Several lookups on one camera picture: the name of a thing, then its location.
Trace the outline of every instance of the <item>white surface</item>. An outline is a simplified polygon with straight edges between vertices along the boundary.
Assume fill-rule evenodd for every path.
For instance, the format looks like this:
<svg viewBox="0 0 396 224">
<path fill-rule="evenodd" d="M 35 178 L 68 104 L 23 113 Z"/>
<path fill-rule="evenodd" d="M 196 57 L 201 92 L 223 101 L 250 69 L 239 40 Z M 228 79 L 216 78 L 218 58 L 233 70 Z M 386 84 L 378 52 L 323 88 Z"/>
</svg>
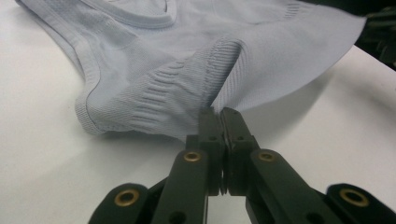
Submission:
<svg viewBox="0 0 396 224">
<path fill-rule="evenodd" d="M 1 2 L 0 223 L 87 223 L 117 185 L 166 177 L 183 144 L 84 133 L 74 112 L 82 77 L 29 15 Z M 311 187 L 347 182 L 396 210 L 396 73 L 382 63 L 353 48 L 319 79 L 243 114 L 260 146 Z M 243 198 L 210 198 L 208 223 L 249 223 Z"/>
</svg>

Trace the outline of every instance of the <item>black metal bracket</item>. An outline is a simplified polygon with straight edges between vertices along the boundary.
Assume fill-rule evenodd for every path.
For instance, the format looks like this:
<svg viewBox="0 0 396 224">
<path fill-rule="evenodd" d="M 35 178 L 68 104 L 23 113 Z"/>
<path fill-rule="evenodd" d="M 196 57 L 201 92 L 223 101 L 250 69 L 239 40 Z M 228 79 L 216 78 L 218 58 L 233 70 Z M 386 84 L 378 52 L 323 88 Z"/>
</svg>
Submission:
<svg viewBox="0 0 396 224">
<path fill-rule="evenodd" d="M 203 224 L 207 197 L 245 196 L 255 224 L 394 224 L 395 213 L 369 192 L 348 184 L 326 195 L 311 189 L 278 153 L 260 149 L 242 115 L 203 111 L 199 134 L 187 136 L 170 175 L 151 189 L 124 184 L 111 190 L 90 224 Z"/>
<path fill-rule="evenodd" d="M 396 3 L 367 15 L 367 22 L 357 41 L 380 62 L 396 69 Z"/>
</svg>

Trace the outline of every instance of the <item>fabric fold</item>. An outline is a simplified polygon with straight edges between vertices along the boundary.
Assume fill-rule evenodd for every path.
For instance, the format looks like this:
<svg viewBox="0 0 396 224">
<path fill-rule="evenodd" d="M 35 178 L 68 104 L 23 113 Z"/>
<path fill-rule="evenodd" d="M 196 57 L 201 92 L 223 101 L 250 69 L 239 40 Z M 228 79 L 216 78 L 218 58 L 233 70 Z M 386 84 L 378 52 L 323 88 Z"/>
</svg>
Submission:
<svg viewBox="0 0 396 224">
<path fill-rule="evenodd" d="M 294 0 L 17 0 L 80 68 L 89 133 L 183 139 L 203 108 L 244 110 L 336 63 L 365 19 Z"/>
</svg>

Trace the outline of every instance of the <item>ribbed fabric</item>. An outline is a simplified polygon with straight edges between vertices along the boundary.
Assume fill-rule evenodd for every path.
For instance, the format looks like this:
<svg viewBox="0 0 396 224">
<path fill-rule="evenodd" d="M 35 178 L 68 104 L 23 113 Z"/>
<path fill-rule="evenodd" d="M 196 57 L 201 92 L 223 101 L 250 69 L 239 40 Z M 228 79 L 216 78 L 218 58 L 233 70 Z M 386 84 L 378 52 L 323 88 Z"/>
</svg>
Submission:
<svg viewBox="0 0 396 224">
<path fill-rule="evenodd" d="M 301 88 L 338 61 L 364 19 L 293 0 L 17 0 L 85 77 L 89 133 L 183 139 L 199 111 L 243 110 Z"/>
</svg>

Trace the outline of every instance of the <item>brass screw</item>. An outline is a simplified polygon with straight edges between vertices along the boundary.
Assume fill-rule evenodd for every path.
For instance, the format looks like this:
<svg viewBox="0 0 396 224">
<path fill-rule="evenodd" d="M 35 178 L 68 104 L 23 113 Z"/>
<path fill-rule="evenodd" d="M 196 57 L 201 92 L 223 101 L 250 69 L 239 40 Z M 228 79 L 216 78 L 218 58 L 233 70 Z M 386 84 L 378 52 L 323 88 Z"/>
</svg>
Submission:
<svg viewBox="0 0 396 224">
<path fill-rule="evenodd" d="M 341 189 L 340 196 L 344 201 L 358 207 L 366 207 L 369 205 L 367 197 L 354 189 Z"/>
<path fill-rule="evenodd" d="M 259 154 L 259 159 L 262 161 L 274 161 L 275 156 L 269 152 L 262 152 Z"/>
<path fill-rule="evenodd" d="M 139 199 L 139 191 L 136 189 L 126 189 L 117 194 L 114 203 L 120 207 L 134 204 Z"/>
<path fill-rule="evenodd" d="M 199 161 L 201 159 L 201 154 L 198 152 L 188 152 L 184 154 L 185 161 Z"/>
</svg>

